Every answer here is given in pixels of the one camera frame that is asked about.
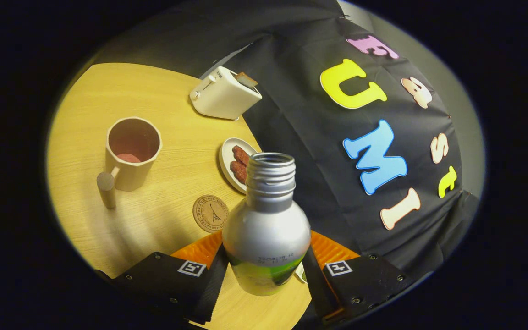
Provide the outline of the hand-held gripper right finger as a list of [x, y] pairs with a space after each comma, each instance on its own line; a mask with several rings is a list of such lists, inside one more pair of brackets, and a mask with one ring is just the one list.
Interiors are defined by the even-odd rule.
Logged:
[[355, 253], [315, 231], [302, 265], [323, 324], [365, 316], [413, 286], [412, 276], [379, 253]]

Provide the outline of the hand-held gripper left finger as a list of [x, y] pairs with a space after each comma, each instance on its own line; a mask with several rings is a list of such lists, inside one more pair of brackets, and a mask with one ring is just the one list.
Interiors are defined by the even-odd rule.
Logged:
[[217, 231], [171, 254], [153, 252], [108, 283], [160, 317], [203, 325], [212, 320], [227, 268]]

